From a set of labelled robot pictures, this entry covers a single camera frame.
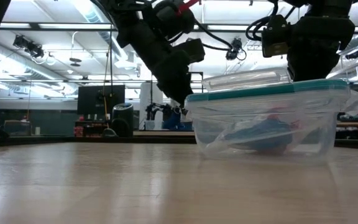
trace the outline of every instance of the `clear plastic container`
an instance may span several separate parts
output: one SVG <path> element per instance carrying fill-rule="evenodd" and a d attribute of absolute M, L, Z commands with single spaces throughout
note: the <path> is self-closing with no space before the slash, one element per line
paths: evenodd
<path fill-rule="evenodd" d="M 256 88 L 291 83 L 290 74 L 284 68 L 269 68 L 205 78 L 203 86 L 209 91 Z"/>
<path fill-rule="evenodd" d="M 188 96 L 195 136 L 212 158 L 320 161 L 333 148 L 342 80 L 315 80 Z"/>

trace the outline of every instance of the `red object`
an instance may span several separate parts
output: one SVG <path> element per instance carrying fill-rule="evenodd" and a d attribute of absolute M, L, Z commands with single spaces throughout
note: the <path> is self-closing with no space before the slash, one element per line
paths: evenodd
<path fill-rule="evenodd" d="M 201 5 L 201 0 L 189 0 L 188 2 L 182 4 L 181 6 L 179 6 L 179 12 L 178 14 L 180 15 L 181 12 L 185 11 L 185 10 L 189 10 L 189 8 L 191 6 L 194 6 L 196 3 L 200 3 Z"/>

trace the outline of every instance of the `table surface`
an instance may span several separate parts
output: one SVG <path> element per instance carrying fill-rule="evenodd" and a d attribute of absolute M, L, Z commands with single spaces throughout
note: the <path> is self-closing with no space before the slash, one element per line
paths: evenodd
<path fill-rule="evenodd" d="M 358 223 L 358 149 L 322 166 L 213 161 L 195 145 L 0 148 L 0 223 Z"/>

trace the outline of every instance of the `ceiling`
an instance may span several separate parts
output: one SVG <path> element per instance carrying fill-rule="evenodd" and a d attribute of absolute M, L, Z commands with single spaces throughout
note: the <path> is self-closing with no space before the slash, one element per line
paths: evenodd
<path fill-rule="evenodd" d="M 92 7 L 89 0 L 12 0 L 9 9 L 3 19 L 4 22 L 57 22 L 57 23 L 83 23 L 88 22 L 83 11 Z M 283 1 L 279 4 L 279 14 L 286 14 L 291 6 Z M 261 17 L 267 16 L 272 10 L 272 4 L 268 1 L 254 1 L 250 6 L 249 1 L 212 1 L 205 0 L 202 5 L 195 5 L 191 8 L 197 20 L 204 24 L 250 24 Z M 102 13 L 96 10 L 101 16 L 101 22 L 107 22 Z M 306 12 L 306 7 L 302 7 L 289 17 L 288 21 L 295 23 L 300 16 Z M 350 17 L 358 26 L 358 4 L 353 5 Z M 88 76 L 91 80 L 103 80 L 105 74 L 110 74 L 110 66 L 106 57 L 108 52 L 107 42 L 98 32 L 78 32 L 73 37 L 74 32 L 64 31 L 8 31 L 0 30 L 0 46 L 11 50 L 13 54 L 19 54 L 28 60 L 27 66 L 35 65 L 29 54 L 23 50 L 18 50 L 12 45 L 16 35 L 24 35 L 27 39 L 42 45 L 46 56 L 41 60 L 36 60 L 38 66 L 43 67 L 44 74 L 52 75 L 55 79 L 74 79 L 78 80 Z M 231 42 L 232 39 L 239 37 L 243 45 L 254 45 L 259 43 L 247 42 L 245 33 L 217 32 L 218 37 Z M 184 35 L 175 43 L 184 42 L 187 38 L 200 38 L 205 44 L 216 47 L 225 47 L 222 43 L 210 38 L 202 32 L 194 32 Z M 258 48 L 247 49 L 247 58 L 244 61 L 225 59 L 226 52 L 205 49 L 205 59 L 200 63 L 190 65 L 192 72 L 204 72 L 204 77 L 212 77 L 231 72 L 242 72 L 248 70 L 285 67 L 286 57 L 263 58 Z M 124 48 L 127 55 L 132 55 L 133 50 L 130 46 Z M 73 67 L 70 58 L 81 59 L 80 67 Z M 131 61 L 131 68 L 128 65 L 123 67 L 113 66 L 113 80 L 150 80 L 151 74 L 142 65 L 141 60 L 136 58 Z M 194 80 L 199 80 L 199 76 L 194 76 Z"/>

